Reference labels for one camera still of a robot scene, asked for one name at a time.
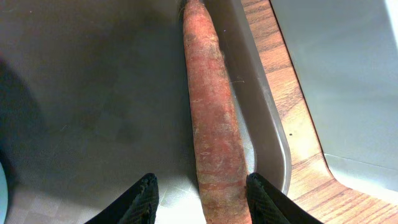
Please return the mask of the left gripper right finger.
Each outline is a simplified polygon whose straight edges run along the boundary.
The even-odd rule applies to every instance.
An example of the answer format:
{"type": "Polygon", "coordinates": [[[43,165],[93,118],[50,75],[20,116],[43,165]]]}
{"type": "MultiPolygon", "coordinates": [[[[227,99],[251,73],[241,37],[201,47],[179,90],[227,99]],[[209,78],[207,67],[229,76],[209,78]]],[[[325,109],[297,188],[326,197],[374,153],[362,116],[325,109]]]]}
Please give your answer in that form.
{"type": "Polygon", "coordinates": [[[257,172],[246,177],[246,197],[253,224],[322,224],[257,172]]]}

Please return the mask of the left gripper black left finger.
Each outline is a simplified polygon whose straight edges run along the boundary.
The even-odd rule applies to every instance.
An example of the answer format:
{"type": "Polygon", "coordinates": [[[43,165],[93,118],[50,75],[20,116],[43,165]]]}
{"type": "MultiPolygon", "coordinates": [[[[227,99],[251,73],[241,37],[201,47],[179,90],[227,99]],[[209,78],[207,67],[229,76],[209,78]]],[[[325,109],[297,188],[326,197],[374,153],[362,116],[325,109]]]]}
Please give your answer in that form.
{"type": "Polygon", "coordinates": [[[148,173],[86,224],[154,224],[158,206],[157,177],[148,173]]]}

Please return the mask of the orange carrot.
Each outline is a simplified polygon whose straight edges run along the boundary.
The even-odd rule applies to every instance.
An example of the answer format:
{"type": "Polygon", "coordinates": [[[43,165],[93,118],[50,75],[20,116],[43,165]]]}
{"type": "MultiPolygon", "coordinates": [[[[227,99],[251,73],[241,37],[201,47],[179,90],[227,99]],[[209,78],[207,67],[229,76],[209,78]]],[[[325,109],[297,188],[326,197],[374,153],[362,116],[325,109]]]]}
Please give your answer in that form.
{"type": "Polygon", "coordinates": [[[211,16],[187,1],[183,41],[197,180],[207,223],[250,223],[248,174],[228,71],[211,16]]]}

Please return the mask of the light blue rice bowl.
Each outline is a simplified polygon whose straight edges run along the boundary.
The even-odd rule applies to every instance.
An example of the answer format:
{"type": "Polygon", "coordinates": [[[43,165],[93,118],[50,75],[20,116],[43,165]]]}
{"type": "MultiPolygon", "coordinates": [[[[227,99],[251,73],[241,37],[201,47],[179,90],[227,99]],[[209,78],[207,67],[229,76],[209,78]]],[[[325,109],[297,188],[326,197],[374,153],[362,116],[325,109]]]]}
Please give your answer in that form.
{"type": "Polygon", "coordinates": [[[8,207],[8,187],[2,164],[0,164],[0,223],[4,224],[8,207]]]}

